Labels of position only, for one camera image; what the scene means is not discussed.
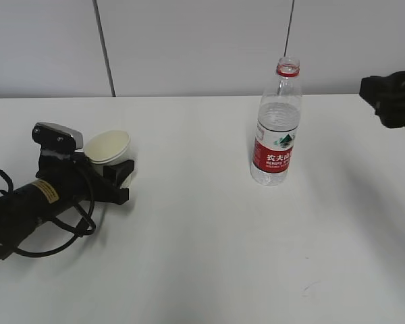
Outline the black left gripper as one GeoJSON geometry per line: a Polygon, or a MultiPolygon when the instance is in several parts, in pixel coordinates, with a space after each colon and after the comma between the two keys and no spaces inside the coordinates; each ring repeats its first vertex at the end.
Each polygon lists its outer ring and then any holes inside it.
{"type": "Polygon", "coordinates": [[[129,200],[129,186],[135,162],[132,159],[103,167],[111,184],[98,184],[100,176],[82,153],[62,154],[41,150],[35,179],[35,197],[44,203],[78,203],[83,200],[123,205],[129,200]]]}

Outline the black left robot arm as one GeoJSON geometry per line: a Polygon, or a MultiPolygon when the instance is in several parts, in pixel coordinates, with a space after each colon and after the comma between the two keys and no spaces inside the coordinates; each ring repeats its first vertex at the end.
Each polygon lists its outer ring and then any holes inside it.
{"type": "Polygon", "coordinates": [[[122,205],[129,199],[123,183],[132,174],[135,162],[128,159],[104,166],[98,173],[83,153],[59,159],[41,155],[36,180],[14,188],[11,178],[0,169],[7,189],[0,189],[0,260],[11,254],[29,258],[57,254],[78,238],[96,230],[92,214],[96,203],[122,205]],[[44,252],[29,252],[19,245],[36,228],[51,222],[72,237],[61,246],[44,252]]]}

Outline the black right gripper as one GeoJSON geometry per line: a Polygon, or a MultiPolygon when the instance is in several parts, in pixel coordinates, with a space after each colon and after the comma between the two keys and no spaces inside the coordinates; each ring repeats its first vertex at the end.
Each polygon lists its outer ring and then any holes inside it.
{"type": "Polygon", "coordinates": [[[363,78],[359,96],[374,109],[386,128],[405,126],[405,71],[363,78]]]}

